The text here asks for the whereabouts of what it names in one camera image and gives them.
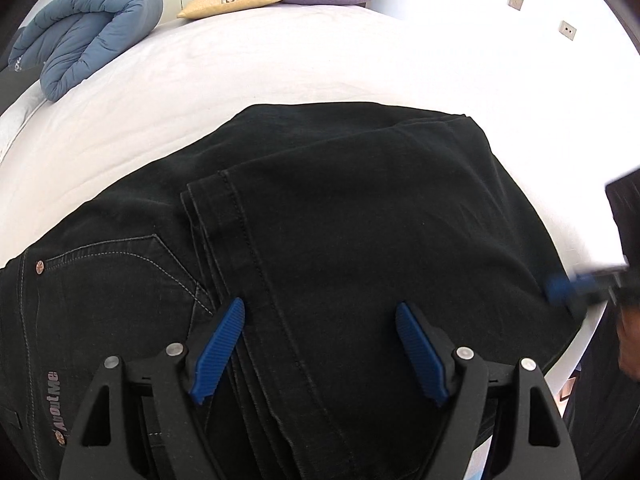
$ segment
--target yellow pillow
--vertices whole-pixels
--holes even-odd
[[[178,13],[178,18],[189,18],[199,20],[226,12],[236,10],[255,9],[269,4],[274,4],[280,0],[193,0]]]

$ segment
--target copper rivet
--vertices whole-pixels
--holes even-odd
[[[60,444],[60,446],[64,446],[66,444],[65,436],[62,433],[60,433],[59,431],[56,431],[56,439],[57,439],[58,443]]]

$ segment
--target jeans pocket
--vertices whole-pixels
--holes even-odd
[[[106,357],[154,356],[212,316],[207,294],[157,235],[80,247],[38,265],[36,389],[51,429],[63,435]]]

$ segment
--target electrical outlet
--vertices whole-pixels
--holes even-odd
[[[522,8],[522,4],[524,0],[509,0],[509,6],[513,7],[516,10],[520,10]]]
[[[575,37],[575,27],[569,25],[567,22],[560,23],[560,28],[558,29],[560,34],[568,37],[571,41],[574,40]]]

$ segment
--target bed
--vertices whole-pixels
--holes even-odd
[[[0,267],[82,202],[249,105],[350,101],[472,116],[569,272],[622,263],[604,182],[632,158],[607,156],[595,138],[576,142],[544,110],[523,118],[491,94],[479,98],[465,73],[439,57],[421,32],[371,10],[276,4],[156,27],[56,103],[35,83],[0,117]],[[624,134],[614,126],[612,146]],[[574,371],[602,308],[590,311],[546,375],[553,393]],[[468,478],[487,450],[487,442],[476,450]]]

